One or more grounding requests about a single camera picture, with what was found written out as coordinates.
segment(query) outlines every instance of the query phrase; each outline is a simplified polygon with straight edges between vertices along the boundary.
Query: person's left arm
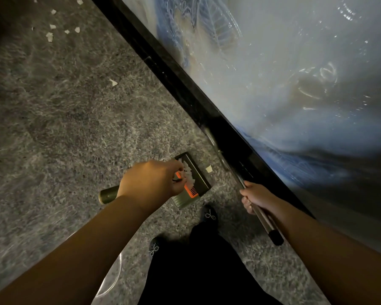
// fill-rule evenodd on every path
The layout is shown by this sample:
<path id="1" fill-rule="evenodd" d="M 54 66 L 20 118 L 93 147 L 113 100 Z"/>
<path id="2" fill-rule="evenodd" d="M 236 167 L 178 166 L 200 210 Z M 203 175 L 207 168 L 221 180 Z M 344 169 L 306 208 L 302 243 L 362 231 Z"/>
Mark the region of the person's left arm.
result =
<path id="1" fill-rule="evenodd" d="M 182 163 L 149 161 L 123 176 L 116 200 L 48 256 L 0 291 L 0 304 L 91 304 L 104 277 L 144 220 L 186 180 Z"/>

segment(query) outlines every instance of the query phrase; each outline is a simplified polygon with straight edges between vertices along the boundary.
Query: person's left hand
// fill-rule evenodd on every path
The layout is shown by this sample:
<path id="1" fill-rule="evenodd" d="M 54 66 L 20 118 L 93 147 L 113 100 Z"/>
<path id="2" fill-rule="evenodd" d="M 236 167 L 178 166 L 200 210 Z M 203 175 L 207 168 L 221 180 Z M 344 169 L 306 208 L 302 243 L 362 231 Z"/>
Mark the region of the person's left hand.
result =
<path id="1" fill-rule="evenodd" d="M 130 198 L 147 215 L 151 215 L 169 198 L 183 191 L 186 179 L 176 183 L 172 181 L 175 172 L 183 168 L 183 164 L 175 159 L 135 164 L 123 175 L 117 198 Z"/>

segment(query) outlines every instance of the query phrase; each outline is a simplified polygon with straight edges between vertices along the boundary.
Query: floor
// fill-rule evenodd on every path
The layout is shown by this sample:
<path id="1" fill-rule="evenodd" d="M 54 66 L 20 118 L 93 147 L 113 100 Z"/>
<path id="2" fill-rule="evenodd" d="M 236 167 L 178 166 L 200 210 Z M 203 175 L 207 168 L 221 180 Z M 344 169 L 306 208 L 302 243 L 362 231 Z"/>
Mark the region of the floor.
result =
<path id="1" fill-rule="evenodd" d="M 189 233 L 209 201 L 264 290 L 283 304 L 327 304 L 291 247 L 274 247 L 244 212 L 204 134 L 91 0 L 0 0 L 0 289 L 96 215 L 98 191 L 125 169 L 184 151 L 202 170 L 212 165 L 212 189 L 148 218 L 122 253 L 116 286 L 95 302 L 135 304 L 148 242 Z"/>

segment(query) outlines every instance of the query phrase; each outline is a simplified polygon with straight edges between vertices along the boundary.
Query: plastic sheet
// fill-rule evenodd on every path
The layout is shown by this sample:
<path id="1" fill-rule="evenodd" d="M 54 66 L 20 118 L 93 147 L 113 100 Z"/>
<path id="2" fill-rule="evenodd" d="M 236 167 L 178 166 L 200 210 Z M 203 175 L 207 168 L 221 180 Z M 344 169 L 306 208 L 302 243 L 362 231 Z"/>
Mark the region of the plastic sheet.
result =
<path id="1" fill-rule="evenodd" d="M 123 1 L 298 196 L 381 220 L 381 0 Z"/>

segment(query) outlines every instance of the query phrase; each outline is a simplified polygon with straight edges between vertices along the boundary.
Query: orange comb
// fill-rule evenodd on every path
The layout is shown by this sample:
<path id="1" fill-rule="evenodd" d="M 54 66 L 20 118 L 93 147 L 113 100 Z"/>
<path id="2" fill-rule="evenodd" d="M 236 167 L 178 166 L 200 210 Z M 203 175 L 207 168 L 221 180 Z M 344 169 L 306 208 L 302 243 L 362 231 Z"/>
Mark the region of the orange comb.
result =
<path id="1" fill-rule="evenodd" d="M 176 174 L 176 176 L 177 176 L 179 179 L 182 179 L 182 176 L 181 176 L 181 174 L 179 173 L 179 171 L 177 171 L 175 174 Z M 187 183 L 185 184 L 185 189 L 186 189 L 186 191 L 188 192 L 188 195 L 189 195 L 191 198 L 194 198 L 194 197 L 196 197 L 196 196 L 199 195 L 199 194 L 197 193 L 195 187 L 193 186 L 191 189 L 189 189 Z"/>

